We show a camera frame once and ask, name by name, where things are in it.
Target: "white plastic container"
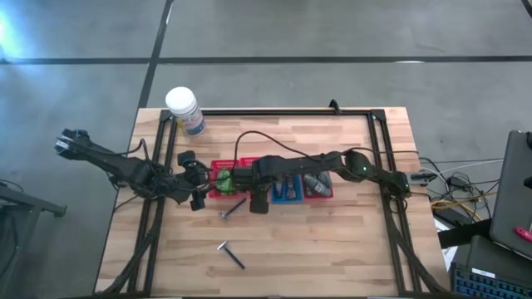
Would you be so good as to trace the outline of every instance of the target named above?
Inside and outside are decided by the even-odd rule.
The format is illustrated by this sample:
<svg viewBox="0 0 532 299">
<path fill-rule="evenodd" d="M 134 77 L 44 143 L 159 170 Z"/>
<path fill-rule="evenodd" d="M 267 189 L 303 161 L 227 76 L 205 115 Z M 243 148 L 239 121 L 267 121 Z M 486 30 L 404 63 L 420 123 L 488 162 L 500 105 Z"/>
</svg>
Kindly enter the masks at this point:
<svg viewBox="0 0 532 299">
<path fill-rule="evenodd" d="M 194 93 L 186 87 L 176 87 L 166 94 L 166 105 L 189 136 L 201 134 L 205 120 Z"/>
</svg>

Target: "keyboard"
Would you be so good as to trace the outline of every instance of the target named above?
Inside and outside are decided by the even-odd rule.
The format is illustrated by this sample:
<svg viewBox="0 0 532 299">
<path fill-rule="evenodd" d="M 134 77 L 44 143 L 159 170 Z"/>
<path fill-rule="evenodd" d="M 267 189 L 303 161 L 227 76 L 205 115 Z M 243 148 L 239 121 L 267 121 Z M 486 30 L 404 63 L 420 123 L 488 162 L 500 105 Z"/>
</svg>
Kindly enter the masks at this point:
<svg viewBox="0 0 532 299">
<path fill-rule="evenodd" d="M 532 283 L 502 277 L 453 262 L 451 290 L 467 297 L 521 299 L 532 298 Z"/>
</svg>

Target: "wooden table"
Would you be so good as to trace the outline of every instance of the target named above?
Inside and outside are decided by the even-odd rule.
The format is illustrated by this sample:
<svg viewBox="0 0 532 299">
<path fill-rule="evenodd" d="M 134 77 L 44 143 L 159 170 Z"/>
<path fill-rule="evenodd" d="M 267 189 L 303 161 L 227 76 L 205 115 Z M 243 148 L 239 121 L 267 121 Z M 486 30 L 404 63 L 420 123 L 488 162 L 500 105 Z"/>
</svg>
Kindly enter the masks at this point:
<svg viewBox="0 0 532 299">
<path fill-rule="evenodd" d="M 385 111 L 393 149 L 415 150 L 406 108 Z M 131 148 L 139 144 L 140 138 L 147 141 L 150 150 L 153 148 L 159 114 L 160 109 L 139 111 Z M 209 116 L 206 121 L 207 129 L 201 136 L 190 138 L 179 132 L 175 153 L 194 150 L 207 165 L 212 159 L 232 159 L 234 142 L 246 130 L 263 131 L 308 154 L 352 146 L 371 148 L 367 121 L 360 116 Z M 163 144 L 161 157 L 165 148 Z M 297 156 L 260 135 L 246 135 L 241 140 L 239 157 L 266 154 Z M 371 152 L 364 154 L 373 162 Z M 397 153 L 395 157 L 400 171 L 417 171 L 420 167 L 416 154 Z M 387 164 L 385 155 L 382 158 Z M 172 167 L 176 173 L 182 171 L 175 157 Z M 219 219 L 218 212 L 229 209 L 239 199 L 207 199 L 206 208 L 198 212 L 192 212 L 188 203 L 179 206 L 166 199 L 152 295 L 396 295 L 378 186 L 371 182 L 345 182 L 336 174 L 332 174 L 332 181 L 333 199 L 270 204 L 266 215 L 251 214 L 248 201 L 227 223 Z M 131 195 L 129 189 L 121 190 L 117 204 Z M 114 214 L 97 290 L 107 287 L 131 257 L 141 207 L 141 200 L 133 201 Z M 448 287 L 427 199 L 420 195 L 410 197 L 407 216 L 416 254 L 436 280 Z M 231 250 L 246 265 L 245 271 L 216 250 L 224 240 L 229 240 Z M 402 255 L 401 263 L 408 281 L 406 258 Z M 144 269 L 145 262 L 140 268 L 139 288 Z"/>
</svg>

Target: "green object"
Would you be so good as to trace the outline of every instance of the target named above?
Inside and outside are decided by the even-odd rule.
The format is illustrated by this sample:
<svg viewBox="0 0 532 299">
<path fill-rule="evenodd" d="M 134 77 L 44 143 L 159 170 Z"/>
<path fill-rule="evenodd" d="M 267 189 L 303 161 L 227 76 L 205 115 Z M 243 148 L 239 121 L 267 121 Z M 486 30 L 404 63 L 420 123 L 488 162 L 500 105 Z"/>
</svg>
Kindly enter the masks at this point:
<svg viewBox="0 0 532 299">
<path fill-rule="evenodd" d="M 216 176 L 216 188 L 223 195 L 233 195 L 233 179 L 231 179 L 231 172 L 226 168 L 222 168 Z"/>
</svg>

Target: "concrete floor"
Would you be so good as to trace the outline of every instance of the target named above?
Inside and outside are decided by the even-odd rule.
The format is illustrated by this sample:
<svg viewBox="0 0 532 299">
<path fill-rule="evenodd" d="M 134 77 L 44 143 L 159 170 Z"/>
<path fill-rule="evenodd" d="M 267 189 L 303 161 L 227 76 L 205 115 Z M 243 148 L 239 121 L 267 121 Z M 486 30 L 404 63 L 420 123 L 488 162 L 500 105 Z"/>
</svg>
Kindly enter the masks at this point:
<svg viewBox="0 0 532 299">
<path fill-rule="evenodd" d="M 4 0 L 0 58 L 149 58 L 164 5 Z M 531 29 L 519 0 L 175 0 L 161 56 L 532 55 Z M 83 128 L 126 149 L 146 70 L 0 65 L 0 179 L 68 205 L 65 218 L 43 214 L 15 297 L 91 293 L 116 192 L 99 169 L 52 147 L 63 128 Z M 498 158 L 510 130 L 532 130 L 530 77 L 532 62 L 158 66 L 147 106 L 164 106 L 174 86 L 190 87 L 203 107 L 324 106 L 332 98 L 406 106 L 422 155 Z M 464 172 L 496 179 L 500 164 Z"/>
</svg>

